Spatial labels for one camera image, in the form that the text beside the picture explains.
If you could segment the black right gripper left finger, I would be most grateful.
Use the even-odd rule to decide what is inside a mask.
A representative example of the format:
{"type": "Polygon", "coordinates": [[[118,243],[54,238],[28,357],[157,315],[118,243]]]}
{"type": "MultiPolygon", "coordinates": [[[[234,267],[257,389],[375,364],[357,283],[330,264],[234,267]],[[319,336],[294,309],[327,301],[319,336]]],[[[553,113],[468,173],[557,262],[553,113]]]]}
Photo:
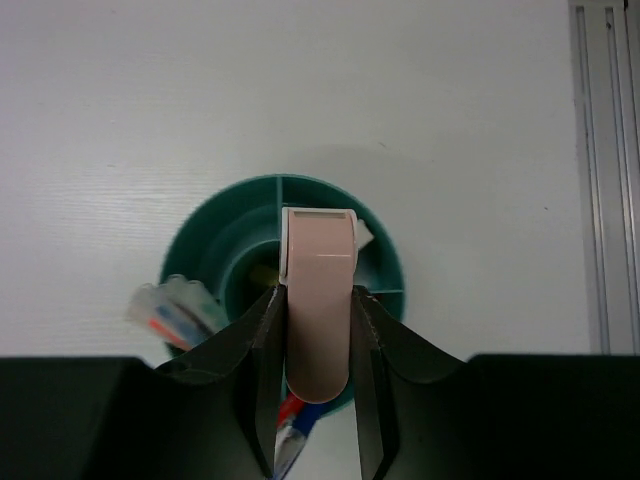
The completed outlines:
{"type": "Polygon", "coordinates": [[[161,478],[272,476],[286,294],[270,288],[240,319],[158,367],[175,383],[161,478]]]}

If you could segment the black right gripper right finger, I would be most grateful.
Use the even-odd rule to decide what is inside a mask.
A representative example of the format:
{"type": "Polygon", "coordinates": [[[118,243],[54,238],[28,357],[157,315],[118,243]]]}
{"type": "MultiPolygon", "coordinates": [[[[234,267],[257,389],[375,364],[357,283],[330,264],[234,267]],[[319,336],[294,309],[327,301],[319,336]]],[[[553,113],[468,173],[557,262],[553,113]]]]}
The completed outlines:
{"type": "Polygon", "coordinates": [[[362,478],[469,478],[462,361],[357,286],[350,362],[362,478]]]}

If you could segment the red gel pen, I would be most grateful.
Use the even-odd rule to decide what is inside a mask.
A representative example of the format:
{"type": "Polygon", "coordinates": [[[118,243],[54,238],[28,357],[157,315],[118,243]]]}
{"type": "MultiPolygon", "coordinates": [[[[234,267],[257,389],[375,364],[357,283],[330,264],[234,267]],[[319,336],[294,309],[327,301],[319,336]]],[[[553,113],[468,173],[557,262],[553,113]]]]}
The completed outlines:
{"type": "Polygon", "coordinates": [[[290,426],[304,406],[304,401],[289,392],[279,408],[277,429],[282,430],[290,426]]]}

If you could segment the orange yellow highlighter pack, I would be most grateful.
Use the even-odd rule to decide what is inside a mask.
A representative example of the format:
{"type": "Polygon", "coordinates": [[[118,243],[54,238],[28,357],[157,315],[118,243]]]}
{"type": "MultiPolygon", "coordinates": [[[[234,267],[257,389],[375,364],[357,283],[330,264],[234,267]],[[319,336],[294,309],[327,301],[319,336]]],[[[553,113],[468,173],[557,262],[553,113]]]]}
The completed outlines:
{"type": "Polygon", "coordinates": [[[125,320],[181,351],[197,347],[229,324],[205,286],[179,274],[158,285],[140,286],[129,301],[125,320]]]}

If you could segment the teal round desk organizer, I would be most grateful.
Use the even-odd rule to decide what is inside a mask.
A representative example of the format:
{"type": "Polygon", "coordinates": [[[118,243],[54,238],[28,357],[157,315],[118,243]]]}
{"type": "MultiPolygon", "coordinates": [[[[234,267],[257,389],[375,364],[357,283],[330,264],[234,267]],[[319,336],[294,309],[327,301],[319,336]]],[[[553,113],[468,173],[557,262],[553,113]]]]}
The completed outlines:
{"type": "MultiPolygon", "coordinates": [[[[374,240],[362,250],[358,249],[353,290],[357,286],[366,288],[394,319],[402,322],[404,276],[399,256],[385,228],[351,195],[310,178],[260,177],[217,194],[180,229],[165,260],[162,276],[168,278],[179,274],[187,280],[200,281],[221,301],[229,320],[227,326],[231,325],[270,288],[285,287],[280,282],[265,287],[249,280],[251,270],[257,265],[280,267],[282,209],[285,207],[351,209],[357,221],[363,219],[374,240]]],[[[286,294],[280,401],[291,392],[285,378],[287,318],[286,294]]],[[[350,359],[351,318],[349,380],[336,399],[326,402],[325,417],[354,399],[350,359]]]]}

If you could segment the pink eraser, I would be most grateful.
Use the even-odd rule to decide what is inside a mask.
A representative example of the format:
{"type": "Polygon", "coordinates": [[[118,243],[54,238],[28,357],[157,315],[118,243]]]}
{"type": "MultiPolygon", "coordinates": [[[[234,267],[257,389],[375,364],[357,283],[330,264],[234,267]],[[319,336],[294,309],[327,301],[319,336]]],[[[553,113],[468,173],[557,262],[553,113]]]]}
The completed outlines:
{"type": "Polygon", "coordinates": [[[336,399],[349,380],[356,226],[351,209],[282,209],[285,378],[289,390],[306,403],[336,399]]]}

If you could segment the small tan eraser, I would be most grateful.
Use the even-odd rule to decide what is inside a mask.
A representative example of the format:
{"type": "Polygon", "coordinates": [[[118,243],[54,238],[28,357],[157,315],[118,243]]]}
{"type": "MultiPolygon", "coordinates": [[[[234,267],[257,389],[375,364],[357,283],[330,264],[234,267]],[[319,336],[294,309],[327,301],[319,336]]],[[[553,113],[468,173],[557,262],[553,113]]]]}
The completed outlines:
{"type": "Polygon", "coordinates": [[[257,265],[251,270],[249,280],[257,285],[271,287],[279,283],[279,272],[265,265],[257,265]]]}

